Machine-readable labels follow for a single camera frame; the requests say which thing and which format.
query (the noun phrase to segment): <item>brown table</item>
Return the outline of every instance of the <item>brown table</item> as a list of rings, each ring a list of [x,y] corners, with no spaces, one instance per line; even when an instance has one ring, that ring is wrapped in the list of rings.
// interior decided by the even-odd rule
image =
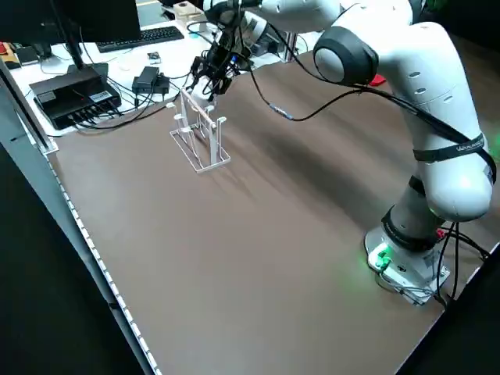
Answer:
[[[468,68],[491,73],[474,56]],[[295,64],[256,75],[296,116],[342,92]],[[485,77],[470,75],[491,136],[500,80]],[[167,110],[100,136],[65,137],[52,157],[162,372],[393,372],[441,311],[380,288],[362,247],[414,168],[399,110],[352,96],[289,123],[261,103],[248,75],[217,110],[228,118],[232,161],[207,174],[196,175],[170,138]],[[490,248],[499,223],[495,200],[462,229]],[[480,262],[462,251],[460,264],[463,285]]]

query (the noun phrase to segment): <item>white object on desk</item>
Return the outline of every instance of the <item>white object on desk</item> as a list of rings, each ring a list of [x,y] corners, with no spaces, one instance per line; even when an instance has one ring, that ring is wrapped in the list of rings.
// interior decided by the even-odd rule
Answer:
[[[209,113],[213,110],[212,105],[203,109],[182,89],[180,90],[180,113],[177,112],[175,105],[168,105],[167,108],[175,108],[176,112],[173,119],[177,129],[170,131],[170,135],[196,173],[213,170],[231,160],[231,157],[222,147],[222,124],[227,119],[226,117],[220,117],[216,122],[210,119]],[[208,160],[204,160],[198,150],[196,135],[203,142],[208,140]]]

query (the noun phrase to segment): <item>small box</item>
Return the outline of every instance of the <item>small box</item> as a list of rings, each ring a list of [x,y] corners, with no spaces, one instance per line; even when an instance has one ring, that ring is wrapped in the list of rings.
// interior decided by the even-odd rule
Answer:
[[[175,13],[175,19],[181,22],[184,26],[187,26],[190,22],[200,22],[206,21],[205,14],[202,10],[196,8],[190,2],[180,2],[174,4],[173,11]],[[199,32],[206,31],[206,24],[201,23],[199,25]]]
[[[149,63],[152,64],[152,65],[156,65],[156,64],[161,64],[162,63],[162,59],[161,59],[161,57],[159,57],[159,53],[158,52],[150,52],[150,53],[148,53],[148,60],[149,60]]]

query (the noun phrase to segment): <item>black cable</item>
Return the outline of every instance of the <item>black cable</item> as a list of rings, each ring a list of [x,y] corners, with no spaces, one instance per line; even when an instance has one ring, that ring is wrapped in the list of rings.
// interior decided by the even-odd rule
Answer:
[[[87,118],[83,115],[82,112],[75,112],[73,115],[78,117],[78,119],[80,119],[80,122],[78,123],[78,125],[81,125],[81,123],[83,123],[84,121],[87,121]],[[73,122],[75,122],[75,119],[73,117],[71,117],[71,115],[69,115],[68,117],[70,119],[72,119]]]
[[[109,85],[111,85],[112,87],[114,87],[118,91],[118,94],[120,95],[120,97],[125,102],[127,102],[127,103],[129,103],[131,105],[134,105],[133,102],[130,102],[129,100],[125,99],[124,96],[123,96],[123,94],[127,94],[129,97],[131,97],[132,99],[134,99],[134,96],[130,93],[132,91],[130,91],[130,92],[128,92],[128,91],[121,91],[120,90],[120,86],[118,86],[118,84],[116,84],[114,80],[110,80],[109,78],[108,78],[108,83],[109,83]]]
[[[103,113],[103,112],[96,111],[94,113],[94,117],[97,117],[98,119],[104,119],[104,118],[106,118],[106,119],[111,118],[112,119],[113,118],[113,114],[108,113],[108,112]]]
[[[185,85],[186,85],[186,83],[188,82],[188,80],[189,80],[189,74],[186,76],[186,81],[184,82],[184,85],[183,85],[183,86],[185,86]],[[179,91],[177,92],[177,94],[173,97],[172,102],[175,102],[175,101],[177,100],[177,98],[179,97],[179,95],[180,95],[180,89],[179,89]],[[110,127],[93,127],[93,126],[86,125],[86,124],[80,124],[80,125],[82,125],[82,127],[85,127],[85,128],[87,128],[87,129],[92,129],[92,130],[117,130],[117,129],[120,129],[121,127],[125,127],[125,126],[126,126],[126,125],[128,125],[129,123],[133,123],[134,121],[138,121],[138,120],[143,120],[143,119],[146,119],[146,118],[148,118],[148,117],[150,117],[150,116],[152,116],[152,115],[154,115],[154,114],[158,113],[158,112],[159,112],[159,111],[161,111],[162,109],[164,109],[164,108],[165,108],[165,106],[164,106],[164,105],[161,105],[159,108],[157,108],[157,109],[155,109],[155,110],[151,111],[150,113],[148,113],[148,114],[144,115],[144,112],[145,112],[145,110],[146,110],[147,108],[149,108],[149,106],[148,106],[148,105],[147,105],[147,106],[145,106],[145,107],[142,109],[142,111],[141,111],[139,114],[137,114],[134,118],[132,118],[132,119],[130,119],[130,120],[126,120],[126,121],[124,121],[124,122],[122,122],[122,123],[118,123],[117,125],[113,125],[113,126],[110,126]]]
[[[243,55],[241,54],[238,54],[239,57],[241,58],[244,58],[246,59]],[[317,115],[318,113],[320,113],[321,111],[323,111],[325,108],[327,108],[328,106],[334,104],[336,101],[342,99],[342,98],[345,98],[346,96],[349,96],[349,95],[352,95],[352,94],[361,94],[363,92],[363,90],[360,90],[360,89],[355,89],[355,90],[350,90],[350,91],[346,91],[345,93],[343,94],[340,94],[338,96],[336,96],[335,98],[331,99],[330,101],[326,102],[325,104],[323,104],[322,106],[320,106],[316,111],[310,113],[308,116],[305,116],[305,117],[302,117],[302,118],[294,118],[292,116],[290,116],[288,113],[286,113],[283,109],[281,109],[280,107],[274,105],[273,103],[269,102],[266,97],[264,96],[262,90],[260,89],[260,86],[259,84],[257,83],[257,80],[255,78],[255,74],[252,70],[252,68],[249,69],[249,73],[250,73],[250,76],[252,77],[252,80],[253,80],[253,84],[255,86],[255,89],[257,90],[257,92],[259,93],[259,96],[260,98],[272,109],[274,110],[275,112],[278,112],[279,114],[281,114],[283,117],[285,117],[287,120],[290,120],[290,121],[295,121],[295,122],[302,122],[302,121],[306,121],[306,120],[309,120],[311,119],[312,117],[314,117],[315,115]]]
[[[456,224],[455,227],[455,279],[453,280],[453,292],[452,292],[452,300],[455,299],[456,295],[456,288],[459,283],[459,225],[460,223]]]
[[[451,230],[446,234],[445,243],[443,244],[443,248],[441,249],[441,254],[439,255],[439,261],[437,262],[437,272],[436,272],[436,294],[439,298],[441,297],[440,285],[439,285],[439,276],[441,275],[441,264],[443,263],[443,257],[445,256],[446,246],[448,245],[448,241],[450,240],[450,233],[455,227],[455,223],[452,223]]]
[[[238,66],[233,62],[232,64],[230,64],[227,69],[226,69],[226,75],[229,77],[229,78],[232,78],[232,77],[236,77],[236,76],[239,76],[241,74]]]
[[[102,108],[101,105],[99,103],[95,103],[95,107],[99,108],[99,110],[102,112],[102,114],[105,114],[107,116],[110,116],[110,117],[113,117],[112,115],[109,114],[109,110],[108,109],[105,109],[105,108]]]
[[[92,64],[95,64],[95,62],[94,62],[94,60],[92,59],[92,57],[91,57],[90,53],[88,53],[87,47],[85,46],[85,43],[84,43],[84,36],[82,35],[81,27],[80,27],[80,40],[81,40],[81,44],[82,44],[82,46],[84,47],[84,51],[85,51],[85,53],[87,54],[88,58],[91,60],[91,63],[92,63]],[[120,83],[116,82],[116,81],[115,81],[115,80],[113,80],[111,77],[107,77],[107,79],[108,79],[108,80],[110,80],[110,81],[112,81],[114,84],[117,84],[117,85],[118,85],[118,86],[120,86],[121,88],[123,88],[123,89],[125,89],[125,90],[128,90],[128,91],[130,91],[130,92],[133,92],[131,89],[129,89],[128,87],[125,87],[125,86],[123,86],[122,84],[120,84]],[[153,102],[153,103],[156,103],[154,100],[152,100],[152,98],[149,98],[149,100],[150,100],[151,102]]]
[[[217,68],[216,72],[214,73],[214,77],[218,77],[221,73],[221,70],[225,69],[227,64],[229,63],[229,60],[231,60],[233,58],[233,48],[236,44],[235,39],[236,38],[234,37],[234,34],[233,34],[231,36],[231,44],[230,44],[229,50],[227,51],[226,57],[224,57],[224,60],[221,62],[221,64],[219,64],[219,67]],[[221,80],[222,80],[222,77],[219,78],[219,80],[215,84],[212,85],[209,92],[205,92],[206,88],[212,83],[212,80],[209,80],[209,82],[207,82],[206,86],[202,90],[203,95],[212,94],[213,89],[219,86]]]
[[[215,41],[215,38],[214,38],[213,41],[210,41],[205,35],[199,33],[198,31],[191,30],[191,26],[200,25],[200,24],[203,24],[203,23],[211,23],[211,22],[209,22],[209,21],[198,21],[198,22],[189,23],[188,25],[186,25],[186,29],[187,29],[187,31],[189,31],[189,34],[198,35],[199,37],[201,37],[202,39],[204,39],[207,43],[212,44]]]
[[[240,33],[240,39],[243,40],[243,32],[241,31],[241,25],[238,25],[238,30],[239,30],[239,33]],[[237,56],[240,57],[241,59],[243,59],[244,61],[246,61],[248,63],[248,71],[250,73],[250,76],[252,77],[253,84],[254,84],[255,89],[257,90],[257,93],[259,94],[260,98],[268,106],[272,106],[272,104],[264,97],[264,94],[263,94],[262,90],[260,89],[259,84],[257,83],[257,80],[255,78],[255,74],[253,73],[253,70],[252,70],[252,65],[250,64],[250,59],[247,58],[247,57],[245,57],[245,56],[243,56],[241,53],[238,53]]]
[[[191,74],[191,72],[187,72],[185,75],[183,76],[179,76],[179,77],[167,77],[169,80],[178,80],[179,78],[185,78],[187,77],[189,74]]]
[[[447,228],[447,227],[441,227],[441,229],[450,231],[450,228]],[[455,234],[453,232],[450,233],[450,236],[453,237],[453,238],[457,238],[457,234]],[[459,232],[458,239],[460,241],[468,244],[470,247],[475,248],[481,254],[481,258],[483,260],[486,260],[486,258],[488,256],[490,256],[490,252],[488,250],[486,250],[483,247],[479,246],[472,238],[470,238],[466,234]]]
[[[180,87],[177,86],[174,82],[170,82],[170,84],[173,86],[173,88],[180,90]]]
[[[83,113],[83,117],[86,119],[88,123],[91,123],[92,125],[97,125],[95,121],[92,119],[92,115],[90,113],[87,113],[85,109],[82,109],[81,112]]]
[[[442,298],[440,295],[437,295],[437,294],[433,294],[434,296],[434,299],[437,301],[437,303],[439,303],[441,306],[443,306],[443,309],[447,309],[448,308],[448,303],[445,301],[444,298]]]
[[[77,130],[79,130],[79,127],[89,127],[90,126],[90,125],[86,125],[83,123],[85,121],[85,119],[79,113],[75,112],[74,116],[69,115],[68,117],[73,121]]]
[[[145,110],[149,107],[149,104],[151,104],[151,101],[150,101],[151,99],[150,99],[150,97],[151,97],[152,95],[153,95],[153,88],[152,88],[151,92],[148,94],[148,96],[147,96],[147,97],[145,97],[145,99],[144,99],[141,103],[138,103],[138,104],[137,104],[137,106],[136,106],[135,104],[133,104],[135,108],[126,109],[126,110],[124,110],[124,111],[118,111],[118,109],[116,109],[116,108],[115,108],[114,110],[115,110],[115,111],[117,111],[117,112],[119,113],[119,115],[120,115],[120,116],[122,116],[124,113],[133,112],[133,111],[138,110],[138,109],[139,109],[142,105],[144,105],[146,102],[148,102],[148,104],[146,104],[146,106],[144,107],[144,109],[143,109],[143,111],[142,111],[142,113],[143,113],[143,112],[144,112],[144,111],[145,111]]]
[[[113,102],[109,102],[108,104],[114,113],[116,113],[118,116],[123,116],[123,114],[118,110],[118,108],[116,107],[116,105],[113,104]]]
[[[50,138],[61,138],[62,137],[62,135],[54,135],[54,134],[47,134],[47,133],[45,133],[45,135],[47,137],[50,137]],[[28,133],[24,133],[24,134],[18,135],[17,137],[10,138],[9,141],[15,142],[15,141],[17,141],[21,138],[27,137],[27,136],[28,136]]]
[[[445,123],[444,121],[442,121],[442,120],[438,119],[437,117],[431,115],[430,113],[423,111],[422,109],[418,108],[414,104],[412,104],[410,102],[407,102],[405,99],[398,98],[398,97],[394,96],[393,94],[389,94],[389,93],[387,93],[385,91],[377,90],[377,89],[372,88],[372,87],[363,86],[361,84],[339,84],[339,83],[335,83],[335,82],[332,82],[332,81],[326,79],[325,77],[319,77],[319,76],[315,75],[314,73],[311,73],[304,66],[304,64],[302,64],[302,62],[298,59],[297,55],[292,50],[292,48],[290,48],[287,45],[286,41],[280,35],[279,30],[276,27],[274,27],[272,24],[269,23],[269,25],[270,25],[270,27],[273,30],[275,30],[275,32],[277,33],[277,36],[279,37],[279,39],[281,39],[281,41],[285,44],[287,50],[291,53],[291,56],[294,58],[294,60],[296,61],[296,63],[305,72],[307,72],[307,74],[309,74],[310,76],[312,76],[312,77],[314,77],[314,78],[316,78],[318,80],[321,80],[323,82],[327,82],[327,83],[330,83],[330,84],[336,84],[338,86],[344,86],[344,87],[347,87],[347,88],[354,88],[356,90],[360,90],[360,92],[368,92],[370,94],[374,94],[374,95],[378,95],[378,96],[380,96],[382,98],[386,98],[387,100],[389,100],[389,101],[395,103],[396,105],[402,107],[403,109],[409,111],[414,116],[417,116],[419,119],[421,119],[422,121],[424,121],[425,123],[427,123],[428,125],[430,125],[430,127],[434,130],[434,132],[437,135],[439,135],[439,136],[441,136],[441,137],[443,137],[445,139],[448,139],[448,140],[450,140],[452,142],[455,142],[456,144],[462,144],[462,143],[466,143],[466,142],[471,141],[466,135],[460,133],[455,128],[450,127],[447,123]],[[267,105],[271,105],[267,100],[265,100],[264,102]],[[283,109],[281,109],[279,107],[276,107],[275,105],[271,105],[271,108],[276,113],[279,113],[280,115],[282,115],[286,119],[293,121],[294,117],[292,115],[288,114]],[[491,180],[492,180],[492,182],[494,184],[496,182],[496,178],[497,178],[497,168],[496,168],[495,161],[493,160],[493,158],[491,157],[491,155],[488,154],[483,148],[481,148],[479,150],[476,150],[476,153],[487,163],[488,167],[490,168],[490,170],[491,170]]]

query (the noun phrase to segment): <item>black keyboard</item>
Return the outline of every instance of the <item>black keyboard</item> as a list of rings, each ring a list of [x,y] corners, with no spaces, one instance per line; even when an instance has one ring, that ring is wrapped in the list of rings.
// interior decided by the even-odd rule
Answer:
[[[175,26],[168,26],[158,29],[142,30],[141,38],[136,41],[111,41],[99,42],[96,44],[99,52],[103,53],[139,47],[140,45],[153,45],[155,43],[163,43],[164,41],[177,41],[179,39],[184,39],[184,35],[179,29]]]

